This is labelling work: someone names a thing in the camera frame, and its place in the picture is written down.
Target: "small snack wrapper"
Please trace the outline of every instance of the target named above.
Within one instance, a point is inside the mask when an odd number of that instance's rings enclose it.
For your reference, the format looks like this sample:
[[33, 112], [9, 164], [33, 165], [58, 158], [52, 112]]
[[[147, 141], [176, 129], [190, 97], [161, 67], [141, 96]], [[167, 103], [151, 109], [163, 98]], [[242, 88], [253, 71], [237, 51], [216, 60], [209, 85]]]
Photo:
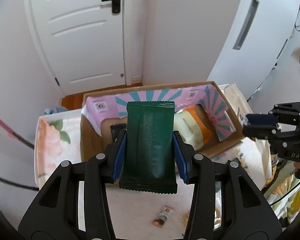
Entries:
[[152, 220], [152, 224], [156, 227], [162, 228], [166, 223], [168, 217], [174, 212], [174, 208], [164, 206], [160, 212], [160, 214]]

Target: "screw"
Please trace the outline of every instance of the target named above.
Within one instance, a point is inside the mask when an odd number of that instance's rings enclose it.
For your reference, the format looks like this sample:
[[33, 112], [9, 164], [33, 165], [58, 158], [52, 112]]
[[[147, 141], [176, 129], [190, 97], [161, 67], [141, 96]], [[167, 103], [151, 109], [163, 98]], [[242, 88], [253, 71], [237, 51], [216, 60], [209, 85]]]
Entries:
[[201, 161], [203, 159], [203, 155], [197, 153], [196, 155], [194, 155], [194, 158], [198, 161]]
[[238, 168], [239, 164], [237, 162], [230, 162], [230, 166], [233, 168]]
[[99, 153], [99, 154], [97, 154], [97, 156], [96, 156], [96, 158], [98, 159], [98, 160], [102, 160], [102, 159], [104, 159], [106, 156], [105, 156], [105, 154], [104, 153]]
[[67, 167], [67, 166], [69, 166], [69, 164], [70, 164], [69, 161], [63, 161], [63, 162], [61, 163], [61, 167]]

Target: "white cabinet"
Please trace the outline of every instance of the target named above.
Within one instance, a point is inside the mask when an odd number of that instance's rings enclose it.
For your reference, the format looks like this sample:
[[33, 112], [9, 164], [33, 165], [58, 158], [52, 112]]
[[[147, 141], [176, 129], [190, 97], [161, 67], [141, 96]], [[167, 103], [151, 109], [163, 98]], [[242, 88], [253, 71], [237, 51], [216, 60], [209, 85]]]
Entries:
[[248, 99], [277, 62], [296, 21], [299, 3], [300, 0], [241, 0], [209, 80], [236, 83]]
[[249, 98], [276, 63], [299, 2], [150, 0], [144, 84], [214, 80]]

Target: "teal stripe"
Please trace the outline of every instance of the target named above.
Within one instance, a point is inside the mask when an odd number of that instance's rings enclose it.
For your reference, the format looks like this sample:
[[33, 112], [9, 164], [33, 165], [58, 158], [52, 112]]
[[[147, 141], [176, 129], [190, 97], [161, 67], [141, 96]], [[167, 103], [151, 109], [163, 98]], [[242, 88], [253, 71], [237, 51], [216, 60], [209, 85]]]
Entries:
[[148, 91], [146, 91], [146, 98], [147, 98], [147, 101], [152, 101], [152, 99], [153, 99], [153, 94], [154, 94], [154, 91], [153, 91], [153, 90], [148, 90]]
[[217, 157], [212, 158], [211, 160], [212, 160], [213, 162], [216, 162], [216, 161], [220, 160], [220, 157], [217, 156]]
[[210, 89], [207, 86], [206, 89], [204, 90], [207, 94], [207, 98], [208, 98], [208, 108], [210, 108]]
[[141, 101], [138, 92], [134, 91], [134, 92], [129, 93], [129, 95], [133, 98], [133, 100], [135, 100], [137, 102]]
[[223, 121], [223, 120], [227, 120], [225, 115], [217, 119], [217, 121]]
[[230, 126], [229, 125], [223, 125], [223, 124], [218, 124], [219, 127], [226, 129], [228, 131], [231, 131]]
[[123, 116], [126, 116], [126, 115], [128, 115], [127, 112], [119, 112], [119, 116], [120, 116], [120, 117], [123, 117]]
[[206, 104], [204, 103], [204, 101], [203, 101], [202, 99], [199, 99], [198, 103], [199, 103], [200, 105], [202, 105], [203, 109], [207, 109], [207, 108], [206, 108]]
[[212, 107], [211, 107], [211, 109], [214, 108], [214, 105], [216, 104], [216, 101], [217, 101], [217, 99], [218, 99], [218, 95], [219, 95], [219, 93], [218, 93], [217, 91], [214, 91], [214, 96], [213, 96], [213, 102], [212, 102]]
[[167, 89], [163, 89], [162, 91], [161, 91], [161, 93], [160, 93], [160, 95], [159, 95], [159, 97], [158, 97], [158, 100], [157, 101], [161, 101], [162, 100], [162, 98], [168, 93], [170, 91], [170, 89], [169, 88], [167, 88]]
[[218, 135], [220, 141], [224, 141], [226, 139], [226, 137], [219, 131], [217, 131], [217, 135]]
[[117, 104], [122, 105], [122, 106], [127, 106], [127, 102], [122, 100], [121, 98], [115, 97], [115, 101]]
[[224, 101], [218, 106], [217, 110], [215, 111], [215, 115], [218, 115], [222, 110], [226, 108], [226, 103]]
[[167, 101], [173, 101], [181, 95], [182, 89], [175, 93], [172, 97], [170, 97]]

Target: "door panel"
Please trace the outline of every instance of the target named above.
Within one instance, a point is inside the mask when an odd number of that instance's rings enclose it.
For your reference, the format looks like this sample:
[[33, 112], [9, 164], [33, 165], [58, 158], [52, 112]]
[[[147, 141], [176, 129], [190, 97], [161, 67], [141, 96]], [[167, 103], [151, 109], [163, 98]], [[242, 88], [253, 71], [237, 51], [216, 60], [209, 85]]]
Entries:
[[125, 84], [122, 12], [112, 14], [111, 1], [30, 3], [43, 53], [66, 95]]
[[225, 45], [209, 75], [217, 84], [236, 83], [248, 99], [266, 79], [289, 38], [298, 14], [300, 0], [256, 0], [254, 19], [239, 50], [245, 19], [253, 0], [241, 0]]

